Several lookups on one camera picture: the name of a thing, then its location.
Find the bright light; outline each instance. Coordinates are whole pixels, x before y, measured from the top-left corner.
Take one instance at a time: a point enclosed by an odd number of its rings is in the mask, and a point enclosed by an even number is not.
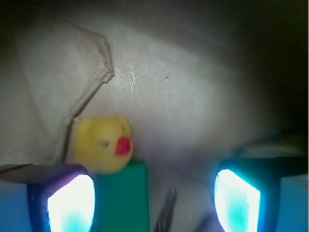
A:
[[[255,232],[261,193],[228,169],[221,170],[214,184],[218,219],[226,232]]]
[[[95,210],[95,187],[88,175],[79,175],[47,201],[51,232],[88,232]]]

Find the toy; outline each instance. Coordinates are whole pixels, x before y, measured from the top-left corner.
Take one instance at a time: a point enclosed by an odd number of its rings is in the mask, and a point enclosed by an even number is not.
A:
[[[93,232],[150,232],[147,166],[131,160],[121,171],[95,178]]]
[[[77,128],[75,162],[90,172],[115,173],[132,157],[131,128],[123,117],[83,119]]]

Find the green block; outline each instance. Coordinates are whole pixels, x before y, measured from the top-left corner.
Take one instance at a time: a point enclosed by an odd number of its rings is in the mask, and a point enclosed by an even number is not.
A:
[[[94,177],[96,212],[93,231],[149,232],[147,169],[131,161],[123,170]]]

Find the yellow rubber duck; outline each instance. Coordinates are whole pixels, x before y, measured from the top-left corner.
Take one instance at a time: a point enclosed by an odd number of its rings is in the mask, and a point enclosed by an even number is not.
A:
[[[75,162],[90,172],[115,173],[132,157],[131,128],[123,117],[83,119],[76,131]]]

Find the red beak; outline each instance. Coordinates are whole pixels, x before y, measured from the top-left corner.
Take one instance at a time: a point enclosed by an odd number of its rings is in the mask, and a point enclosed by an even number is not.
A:
[[[117,148],[115,154],[118,156],[124,156],[131,150],[131,139],[121,137],[117,142]]]

